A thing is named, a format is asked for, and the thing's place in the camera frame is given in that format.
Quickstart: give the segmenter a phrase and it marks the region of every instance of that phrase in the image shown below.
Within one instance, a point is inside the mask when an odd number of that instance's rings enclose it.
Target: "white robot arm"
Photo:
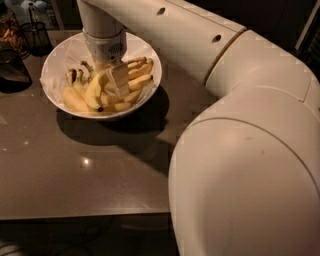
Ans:
[[[320,86],[313,73],[253,31],[184,1],[78,5],[95,58],[121,58],[123,24],[221,98],[189,125],[171,160],[180,254],[320,255]]]

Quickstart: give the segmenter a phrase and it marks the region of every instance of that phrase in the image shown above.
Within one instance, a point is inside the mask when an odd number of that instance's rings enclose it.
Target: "bowl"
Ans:
[[[160,59],[157,53],[152,49],[150,44],[142,40],[141,38],[126,32],[127,37],[127,51],[122,58],[122,61],[128,61],[137,57],[145,56],[147,58],[152,58],[153,67],[151,74],[153,75],[153,82],[150,82],[142,90],[142,93],[133,105],[132,108],[123,112],[117,112],[113,114],[107,114],[102,116],[91,116],[80,112],[75,112],[69,109],[63,102],[61,97],[61,92],[66,86],[66,72],[70,68],[78,69],[81,68],[85,71],[84,77],[86,76],[86,70],[80,65],[80,61],[85,60],[90,65],[94,66],[91,54],[86,46],[85,38],[83,33],[76,34],[58,46],[56,46],[52,52],[48,55],[41,72],[40,82],[42,88],[48,97],[48,99],[59,109],[73,116],[95,119],[95,120],[105,120],[113,121],[124,116],[127,116],[138,108],[143,106],[156,92],[161,76],[162,67]]]

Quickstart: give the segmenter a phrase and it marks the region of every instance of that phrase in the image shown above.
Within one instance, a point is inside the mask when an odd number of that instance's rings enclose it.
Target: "food in bowl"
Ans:
[[[119,97],[117,88],[108,80],[106,70],[97,72],[86,61],[80,61],[82,69],[66,72],[66,86],[61,92],[64,104],[73,112],[84,116],[107,116],[131,109],[138,101],[144,87],[153,80],[152,58],[138,57],[125,63],[128,70],[129,94]]]

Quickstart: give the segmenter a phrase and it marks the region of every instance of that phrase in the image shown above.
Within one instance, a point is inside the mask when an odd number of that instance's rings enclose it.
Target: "table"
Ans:
[[[51,31],[52,44],[79,31]],[[58,110],[39,82],[46,57],[24,60],[33,84],[0,93],[0,220],[168,213],[170,157],[215,98],[159,54],[156,94],[115,122]]]

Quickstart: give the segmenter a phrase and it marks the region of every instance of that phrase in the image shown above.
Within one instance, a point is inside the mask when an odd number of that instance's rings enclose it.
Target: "dark countertop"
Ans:
[[[50,38],[56,45],[74,33],[55,31]],[[58,110],[39,81],[45,57],[24,60],[33,84],[0,93],[0,220],[170,211],[174,146],[215,99],[159,57],[163,77],[155,95],[115,122]]]

